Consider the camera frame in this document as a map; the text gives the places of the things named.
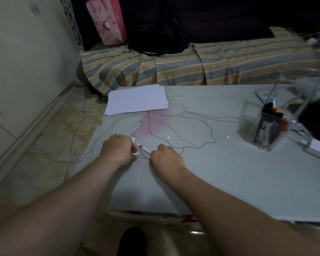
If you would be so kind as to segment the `person's right hand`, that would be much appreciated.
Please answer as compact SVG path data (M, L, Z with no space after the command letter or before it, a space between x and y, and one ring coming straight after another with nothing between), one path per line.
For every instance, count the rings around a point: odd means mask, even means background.
M158 165L150 164L156 175L166 184L187 170L183 158L171 146L160 144L155 151L160 151L160 162Z

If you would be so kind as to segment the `person's left hand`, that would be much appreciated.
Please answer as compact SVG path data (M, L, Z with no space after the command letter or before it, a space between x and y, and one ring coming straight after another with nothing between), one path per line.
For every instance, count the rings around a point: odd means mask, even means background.
M107 168L117 170L137 160L131 156L131 138L124 135L111 135L102 144L99 160Z

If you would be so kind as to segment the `white marker with pink cap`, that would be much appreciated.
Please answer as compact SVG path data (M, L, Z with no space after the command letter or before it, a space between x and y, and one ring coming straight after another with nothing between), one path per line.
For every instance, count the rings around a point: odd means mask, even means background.
M151 151L150 151L149 149L147 149L146 147L144 147L143 145L137 143L137 147L138 147L139 149L145 151L145 152L148 153L149 155L151 154Z

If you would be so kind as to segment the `person's right forearm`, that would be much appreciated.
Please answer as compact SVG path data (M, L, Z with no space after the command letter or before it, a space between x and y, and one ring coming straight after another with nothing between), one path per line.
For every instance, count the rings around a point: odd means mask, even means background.
M186 168L163 178L226 256L320 256L320 247L296 231L213 187Z

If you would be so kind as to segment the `person's left forearm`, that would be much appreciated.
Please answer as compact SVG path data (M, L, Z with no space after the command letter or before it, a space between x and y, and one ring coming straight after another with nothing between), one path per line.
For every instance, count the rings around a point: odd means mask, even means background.
M73 256L107 183L123 165L99 156L52 192L0 224L0 256Z

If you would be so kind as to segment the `stack of white paper sheets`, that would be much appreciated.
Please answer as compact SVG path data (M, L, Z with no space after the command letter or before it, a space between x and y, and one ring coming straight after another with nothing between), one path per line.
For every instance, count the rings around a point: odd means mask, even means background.
M168 109L164 86L159 84L123 88L108 94L105 115Z

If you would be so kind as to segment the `black shoe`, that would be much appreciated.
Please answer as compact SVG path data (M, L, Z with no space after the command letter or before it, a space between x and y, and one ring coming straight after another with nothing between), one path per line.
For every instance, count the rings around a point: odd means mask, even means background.
M116 256L147 256L147 239L140 227L134 226L124 232Z

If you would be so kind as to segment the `striped bed sheet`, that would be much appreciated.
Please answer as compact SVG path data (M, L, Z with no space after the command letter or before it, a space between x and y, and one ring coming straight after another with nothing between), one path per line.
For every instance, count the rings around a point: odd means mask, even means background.
M295 80L320 70L320 49L281 27L273 38L190 43L178 54L159 57L127 46L81 53L93 91L108 95L119 87L274 84L281 75Z

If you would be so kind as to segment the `clear acrylic pen holder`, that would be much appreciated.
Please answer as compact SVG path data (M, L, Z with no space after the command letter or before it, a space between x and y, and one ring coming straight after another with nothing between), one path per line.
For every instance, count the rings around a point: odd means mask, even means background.
M279 107L270 97L254 120L240 127L238 133L247 143L265 151L272 151L296 124L297 118L287 109Z

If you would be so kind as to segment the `black-capped marker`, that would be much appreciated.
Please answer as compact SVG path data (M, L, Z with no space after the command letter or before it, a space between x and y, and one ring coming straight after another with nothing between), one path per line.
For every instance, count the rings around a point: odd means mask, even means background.
M264 143L268 134L266 131L272 125L275 120L276 111L274 108L269 108L265 104L260 113L260 119L257 125L254 142Z

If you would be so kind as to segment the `black backpack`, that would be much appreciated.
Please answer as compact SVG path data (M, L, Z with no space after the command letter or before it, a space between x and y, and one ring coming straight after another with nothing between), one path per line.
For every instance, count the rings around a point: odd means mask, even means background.
M120 0L128 48L148 56L179 54L189 42L166 0Z

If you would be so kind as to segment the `pink gift bag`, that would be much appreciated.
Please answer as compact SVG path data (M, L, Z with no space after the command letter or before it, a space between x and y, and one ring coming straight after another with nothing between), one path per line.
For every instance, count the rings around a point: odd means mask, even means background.
M106 47L127 43L127 33L119 0L88 0L87 10Z

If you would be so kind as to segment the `red-capped marker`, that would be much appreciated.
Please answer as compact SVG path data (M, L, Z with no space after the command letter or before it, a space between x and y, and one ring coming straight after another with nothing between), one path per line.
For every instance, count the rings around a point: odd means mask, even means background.
M288 124L289 122L287 118L279 118L278 120L275 121L271 139L270 139L271 145L273 145L278 140L281 133L289 132Z

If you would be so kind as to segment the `white power adapter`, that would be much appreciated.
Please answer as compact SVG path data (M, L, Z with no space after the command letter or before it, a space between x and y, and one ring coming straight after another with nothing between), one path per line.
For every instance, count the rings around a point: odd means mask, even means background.
M304 151L308 154L320 158L320 141L313 138L304 148Z

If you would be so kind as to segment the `black pouch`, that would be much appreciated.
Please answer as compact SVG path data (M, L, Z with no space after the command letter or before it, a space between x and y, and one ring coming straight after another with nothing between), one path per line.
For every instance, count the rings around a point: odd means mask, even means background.
M304 127L320 141L320 104L309 103L298 120Z

